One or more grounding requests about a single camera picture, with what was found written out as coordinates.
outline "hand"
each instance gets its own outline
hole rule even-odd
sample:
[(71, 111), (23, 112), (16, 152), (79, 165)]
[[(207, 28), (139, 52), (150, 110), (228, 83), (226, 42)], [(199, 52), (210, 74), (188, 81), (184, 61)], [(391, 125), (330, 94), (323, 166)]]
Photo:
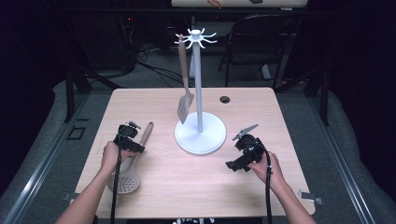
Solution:
[[(285, 178), (282, 173), (282, 169), (280, 168), (279, 165), (279, 160), (277, 159), (276, 154), (272, 152), (268, 152), (271, 160), (271, 166), (272, 166), (272, 174), (271, 174), (271, 183), (270, 183), (270, 188), (274, 189), (280, 186), (281, 184), (284, 184)], [(253, 162), (249, 164), (247, 167), (249, 167), (254, 173), (256, 173), (257, 177), (264, 183), (266, 183), (266, 178), (267, 178), (267, 156), (264, 153), (262, 155), (262, 160), (259, 162)]]
[[(121, 151), (121, 162), (124, 162), (127, 157), (135, 156), (137, 152), (122, 150)], [(107, 142), (106, 146), (103, 149), (103, 158), (102, 158), (102, 166), (101, 169), (110, 170), (114, 172), (117, 165), (117, 160), (119, 157), (119, 146), (117, 146), (114, 142)]]

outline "chair back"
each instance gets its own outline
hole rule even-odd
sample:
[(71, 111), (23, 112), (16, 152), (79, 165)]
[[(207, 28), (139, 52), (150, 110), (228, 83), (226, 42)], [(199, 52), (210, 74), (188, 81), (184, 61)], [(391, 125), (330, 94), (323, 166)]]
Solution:
[(297, 19), (291, 15), (248, 15), (233, 25), (229, 44), (233, 41), (280, 43), (296, 31), (297, 24)]

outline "gray carpet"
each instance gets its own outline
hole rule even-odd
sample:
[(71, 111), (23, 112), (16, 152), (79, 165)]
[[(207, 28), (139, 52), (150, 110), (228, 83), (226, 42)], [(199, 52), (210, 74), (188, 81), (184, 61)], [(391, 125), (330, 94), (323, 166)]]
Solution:
[[(179, 73), (177, 54), (175, 51), (153, 51), (147, 54), (143, 62), (161, 68), (167, 68)], [(224, 72), (218, 72), (220, 54), (208, 52), (203, 54), (202, 77), (203, 86), (221, 87), (224, 85)], [(242, 69), (244, 74), (249, 73), (250, 79), (258, 79), (257, 68)], [(239, 77), (238, 70), (233, 70), (233, 83), (230, 86), (269, 86), (271, 82), (244, 81), (247, 76)], [(112, 78), (112, 81), (127, 88), (162, 88), (181, 87), (179, 81), (174, 81), (165, 75), (158, 75), (152, 70), (138, 65), (128, 76)], [(21, 223), (53, 223), (68, 205), (61, 200), (65, 192), (72, 192), (78, 182), (84, 162), (91, 149), (93, 138), (105, 112), (106, 104), (111, 91), (103, 84), (91, 80), (92, 94), (85, 96), (77, 93), (81, 106), (70, 125), (76, 128), (85, 128), (80, 140), (67, 140), (70, 127), (62, 136), (58, 144), (60, 151), (54, 163), (46, 174), (45, 180), (38, 188), (35, 198), (28, 204)], [(6, 220), (12, 206), (26, 186), (35, 168), (42, 158), (53, 147), (56, 133), (64, 130), (65, 94), (64, 83), (55, 89), (56, 101), (49, 118), (43, 126), (40, 135), (32, 146), (22, 168), (16, 175), (5, 195), (0, 200), (0, 222)], [(325, 204), (317, 205), (314, 218), (318, 223), (361, 223), (346, 186), (334, 165), (331, 147), (323, 133), (319, 121), (316, 119), (315, 109), (312, 108), (312, 99), (306, 99), (302, 87), (297, 86), (291, 91), (276, 95), (306, 181), (311, 192), (324, 199)], [(373, 181), (370, 174), (359, 160), (359, 148), (356, 145), (353, 131), (347, 121), (342, 107), (336, 97), (331, 94), (329, 107), (330, 129), (341, 148), (351, 173), (361, 188), (362, 196), (373, 214), (376, 223), (395, 223), (396, 205)], [(109, 223), (109, 220), (100, 220), (100, 223)], [(274, 223), (287, 223), (285, 217), (274, 217)]]

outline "black clamp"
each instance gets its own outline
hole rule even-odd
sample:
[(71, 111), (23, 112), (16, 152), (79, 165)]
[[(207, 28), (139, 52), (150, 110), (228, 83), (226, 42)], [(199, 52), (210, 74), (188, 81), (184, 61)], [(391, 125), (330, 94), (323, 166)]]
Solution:
[(302, 199), (307, 199), (313, 202), (314, 204), (324, 204), (324, 200), (322, 198), (315, 197), (315, 194), (313, 193), (307, 193), (300, 190), (298, 194)]
[(119, 133), (116, 135), (113, 142), (123, 150), (143, 152), (145, 148), (133, 140), (133, 138), (138, 134), (136, 128), (141, 129), (133, 121), (129, 121), (126, 125), (121, 124), (119, 127)]

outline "black cable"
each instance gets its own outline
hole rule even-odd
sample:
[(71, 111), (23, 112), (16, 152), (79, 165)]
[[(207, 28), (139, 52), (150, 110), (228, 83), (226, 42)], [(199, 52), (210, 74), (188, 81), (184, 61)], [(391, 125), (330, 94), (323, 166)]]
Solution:
[(120, 175), (120, 166), (121, 166), (121, 146), (122, 142), (120, 139), (120, 129), (119, 129), (119, 156), (117, 158), (117, 166), (116, 166), (116, 173), (114, 174), (114, 186), (113, 186), (113, 200), (111, 203), (111, 224), (115, 223), (116, 220), (116, 203), (117, 203), (117, 191), (119, 186), (119, 175)]
[(272, 210), (271, 210), (271, 200), (270, 200), (270, 184), (271, 184), (271, 173), (272, 173), (271, 158), (267, 149), (265, 149), (264, 146), (258, 143), (252, 143), (252, 145), (261, 147), (267, 158), (267, 177), (265, 178), (265, 203), (267, 207), (268, 224), (272, 224)]

